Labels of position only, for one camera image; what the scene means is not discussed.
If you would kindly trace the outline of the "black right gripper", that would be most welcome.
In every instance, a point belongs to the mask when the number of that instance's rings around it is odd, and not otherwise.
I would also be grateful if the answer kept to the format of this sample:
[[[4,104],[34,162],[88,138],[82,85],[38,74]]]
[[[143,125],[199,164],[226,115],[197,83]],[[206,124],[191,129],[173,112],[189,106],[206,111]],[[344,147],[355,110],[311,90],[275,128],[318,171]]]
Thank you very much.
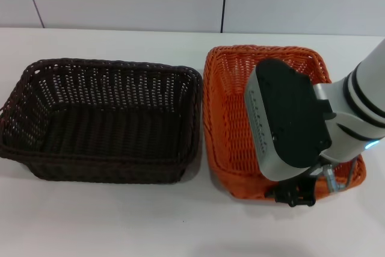
[[[276,203],[288,203],[292,208],[302,205],[311,207],[316,203],[316,181],[315,177],[307,175],[280,181],[279,186],[270,188],[265,193],[265,197],[274,199]]]

